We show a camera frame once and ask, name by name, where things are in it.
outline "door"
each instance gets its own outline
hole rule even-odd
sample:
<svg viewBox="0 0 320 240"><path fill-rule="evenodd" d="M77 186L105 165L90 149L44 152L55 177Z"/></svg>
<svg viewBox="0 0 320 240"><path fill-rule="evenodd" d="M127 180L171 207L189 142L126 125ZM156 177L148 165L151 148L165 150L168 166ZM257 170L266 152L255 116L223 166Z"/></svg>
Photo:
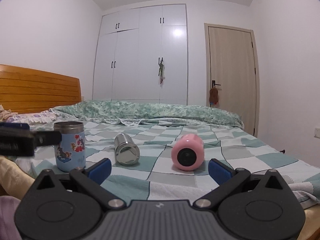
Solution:
<svg viewBox="0 0 320 240"><path fill-rule="evenodd" d="M111 100L117 33L99 37L93 78L93 100Z"/></svg>
<svg viewBox="0 0 320 240"><path fill-rule="evenodd" d="M162 6L141 8L138 52L138 99L154 102L160 93L159 60L161 56L160 15Z"/></svg>
<svg viewBox="0 0 320 240"><path fill-rule="evenodd" d="M187 28L162 26L164 80L160 87L160 103L187 104Z"/></svg>
<svg viewBox="0 0 320 240"><path fill-rule="evenodd" d="M118 22L118 12L103 16L100 28L100 35L116 32L118 30Z"/></svg>
<svg viewBox="0 0 320 240"><path fill-rule="evenodd" d="M120 11L117 31L138 29L139 14L140 8Z"/></svg>
<svg viewBox="0 0 320 240"><path fill-rule="evenodd" d="M187 25L186 5L164 5L162 12L162 20L164 26Z"/></svg>
<svg viewBox="0 0 320 240"><path fill-rule="evenodd" d="M209 27L211 80L219 91L217 108L239 114L244 130L254 134L256 76L250 31Z"/></svg>
<svg viewBox="0 0 320 240"><path fill-rule="evenodd" d="M118 33L112 100L137 98L139 29Z"/></svg>

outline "blue cup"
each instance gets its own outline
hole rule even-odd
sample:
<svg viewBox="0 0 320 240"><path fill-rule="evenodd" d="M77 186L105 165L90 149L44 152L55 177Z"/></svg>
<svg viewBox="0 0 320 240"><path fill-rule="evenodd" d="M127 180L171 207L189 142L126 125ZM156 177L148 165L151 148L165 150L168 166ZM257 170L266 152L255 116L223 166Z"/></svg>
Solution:
<svg viewBox="0 0 320 240"><path fill-rule="evenodd" d="M62 135L62 141L54 147L57 167L69 172L75 168L85 167L85 135L82 122L56 122L54 130Z"/></svg>

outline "metal screw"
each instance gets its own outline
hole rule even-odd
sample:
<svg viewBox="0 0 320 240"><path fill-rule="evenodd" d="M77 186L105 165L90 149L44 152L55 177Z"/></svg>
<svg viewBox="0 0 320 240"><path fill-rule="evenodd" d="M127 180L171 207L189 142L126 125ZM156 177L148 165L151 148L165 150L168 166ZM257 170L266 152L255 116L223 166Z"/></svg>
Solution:
<svg viewBox="0 0 320 240"><path fill-rule="evenodd" d="M108 205L112 208L120 208L124 205L124 202L121 199L114 198L108 201Z"/></svg>
<svg viewBox="0 0 320 240"><path fill-rule="evenodd" d="M206 207L209 207L210 205L211 205L211 201L209 199L202 198L196 201L197 207L206 208Z"/></svg>

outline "pink bottle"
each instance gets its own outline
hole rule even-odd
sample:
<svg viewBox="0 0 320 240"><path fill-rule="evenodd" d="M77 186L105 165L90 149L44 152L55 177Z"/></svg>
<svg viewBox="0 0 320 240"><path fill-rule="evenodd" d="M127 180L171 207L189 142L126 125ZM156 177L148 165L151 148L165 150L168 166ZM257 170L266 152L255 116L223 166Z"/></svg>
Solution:
<svg viewBox="0 0 320 240"><path fill-rule="evenodd" d="M193 171L204 160L202 139L196 134L186 134L180 138L171 151L173 164L180 170Z"/></svg>

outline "blue gripper pad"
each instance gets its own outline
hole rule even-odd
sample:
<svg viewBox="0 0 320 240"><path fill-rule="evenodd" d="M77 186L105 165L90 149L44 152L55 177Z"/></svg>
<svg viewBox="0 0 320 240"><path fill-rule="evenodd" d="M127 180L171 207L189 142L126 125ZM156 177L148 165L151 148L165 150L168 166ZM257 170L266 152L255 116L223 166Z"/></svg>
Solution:
<svg viewBox="0 0 320 240"><path fill-rule="evenodd" d="M104 182L105 179L110 176L111 167L111 161L108 158L105 158L88 168L86 170L87 176L89 179L92 179L94 182L101 185L101 183Z"/></svg>
<svg viewBox="0 0 320 240"><path fill-rule="evenodd" d="M27 123L14 123L14 122L0 122L0 127L19 128L23 130L30 130Z"/></svg>
<svg viewBox="0 0 320 240"><path fill-rule="evenodd" d="M209 161L208 172L210 177L219 185L225 183L236 174L232 168L226 166L222 162L219 162L217 159L211 159Z"/></svg>

